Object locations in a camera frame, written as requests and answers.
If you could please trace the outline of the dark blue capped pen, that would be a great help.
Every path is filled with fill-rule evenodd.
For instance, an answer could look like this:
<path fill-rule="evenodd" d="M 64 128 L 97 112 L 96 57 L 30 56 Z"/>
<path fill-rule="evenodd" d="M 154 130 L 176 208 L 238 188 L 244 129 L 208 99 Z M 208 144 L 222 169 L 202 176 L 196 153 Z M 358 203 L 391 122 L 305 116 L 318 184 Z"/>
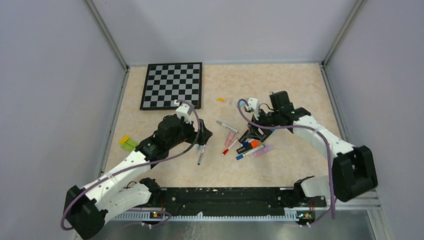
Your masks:
<path fill-rule="evenodd" d="M 201 162 L 202 162 L 202 160 L 203 160 L 203 157 L 204 157 L 204 152 L 205 152 L 205 149 L 206 149 L 206 144 L 204 144 L 204 145 L 200 145 L 198 148 L 199 148 L 199 150 L 200 150 L 200 154 L 199 154 L 199 158 L 198 158 L 198 161 L 197 161 L 197 165 L 198 166 L 200 166 L 201 165 Z"/>

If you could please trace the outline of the grey capped white marker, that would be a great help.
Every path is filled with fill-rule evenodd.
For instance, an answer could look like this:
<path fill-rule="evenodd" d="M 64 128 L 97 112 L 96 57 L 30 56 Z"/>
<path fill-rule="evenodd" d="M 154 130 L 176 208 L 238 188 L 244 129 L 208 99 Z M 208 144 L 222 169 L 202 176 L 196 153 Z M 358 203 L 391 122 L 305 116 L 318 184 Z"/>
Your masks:
<path fill-rule="evenodd" d="M 232 127 L 232 126 L 230 126 L 230 125 L 228 125 L 228 124 L 226 124 L 226 123 L 224 123 L 224 122 L 222 122 L 222 121 L 220 121 L 220 120 L 217 120 L 217 121 L 216 121 L 216 123 L 217 123 L 218 125 L 220 125 L 220 126 L 223 126 L 223 127 L 227 128 L 227 129 L 231 130 L 231 131 L 234 131 L 235 133 L 238 133 L 238 132 L 239 132 L 239 131 L 238 131 L 237 129 L 235 129 L 234 127 Z"/>

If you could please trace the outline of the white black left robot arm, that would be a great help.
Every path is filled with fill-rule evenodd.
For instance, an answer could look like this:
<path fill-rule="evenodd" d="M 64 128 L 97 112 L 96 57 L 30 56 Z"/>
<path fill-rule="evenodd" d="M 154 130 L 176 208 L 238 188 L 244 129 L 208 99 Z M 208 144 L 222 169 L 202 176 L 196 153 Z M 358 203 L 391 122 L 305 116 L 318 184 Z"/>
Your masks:
<path fill-rule="evenodd" d="M 205 145 L 213 136 L 204 121 L 196 119 L 198 128 L 189 117 L 176 114 L 165 116 L 157 130 L 141 141 L 118 165 L 83 187 L 71 187 L 65 197 L 60 226 L 74 230 L 84 239 L 90 239 L 116 216 L 129 209 L 146 204 L 154 207 L 160 202 L 160 193 L 153 183 L 127 183 L 149 171 L 155 165 L 171 160 L 169 151 L 181 143 Z"/>

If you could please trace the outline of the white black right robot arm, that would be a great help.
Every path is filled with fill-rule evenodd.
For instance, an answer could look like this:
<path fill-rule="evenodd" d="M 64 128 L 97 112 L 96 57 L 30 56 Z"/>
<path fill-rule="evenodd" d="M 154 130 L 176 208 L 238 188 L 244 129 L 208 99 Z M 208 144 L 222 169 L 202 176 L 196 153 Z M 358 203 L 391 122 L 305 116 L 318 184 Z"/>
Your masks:
<path fill-rule="evenodd" d="M 348 202 L 375 189 L 377 178 L 374 157 L 365 145 L 355 146 L 329 131 L 303 107 L 295 108 L 286 91 L 270 94 L 271 109 L 265 112 L 257 98 L 241 99 L 239 107 L 252 114 L 248 137 L 262 141 L 277 129 L 287 129 L 304 139 L 327 159 L 327 176 L 310 176 L 295 183 L 293 200 L 307 206 L 314 197 Z"/>

